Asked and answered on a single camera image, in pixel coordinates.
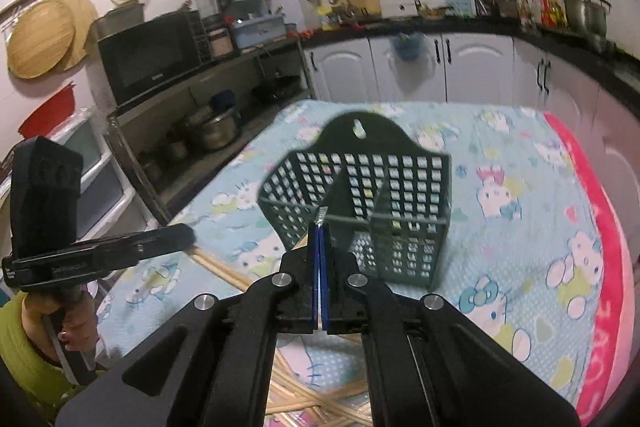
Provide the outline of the green sleeve forearm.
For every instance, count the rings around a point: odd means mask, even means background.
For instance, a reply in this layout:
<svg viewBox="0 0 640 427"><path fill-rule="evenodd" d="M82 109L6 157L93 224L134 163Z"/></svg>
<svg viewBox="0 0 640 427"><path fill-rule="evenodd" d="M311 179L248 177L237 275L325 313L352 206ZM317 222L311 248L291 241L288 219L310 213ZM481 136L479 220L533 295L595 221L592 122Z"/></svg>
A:
<svg viewBox="0 0 640 427"><path fill-rule="evenodd" d="M47 360L27 338L21 320L27 294L20 291L1 308L1 358L30 405L44 421L53 423L62 405L80 388L67 380L60 361Z"/></svg>

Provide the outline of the person's left hand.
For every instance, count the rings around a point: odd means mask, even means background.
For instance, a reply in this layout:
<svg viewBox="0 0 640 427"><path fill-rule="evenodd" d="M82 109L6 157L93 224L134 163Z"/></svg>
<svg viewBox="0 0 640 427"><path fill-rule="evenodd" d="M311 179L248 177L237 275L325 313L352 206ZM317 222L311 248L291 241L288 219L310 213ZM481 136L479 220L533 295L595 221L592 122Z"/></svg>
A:
<svg viewBox="0 0 640 427"><path fill-rule="evenodd" d="M42 318L60 309L60 304L50 295L29 293L21 304L21 320L24 332L47 360L58 364L54 344L43 326ZM94 300L86 288L82 288L79 298L72 305L64 305L64 319L58 340L70 352L89 352L96 347L99 339L98 320Z"/></svg>

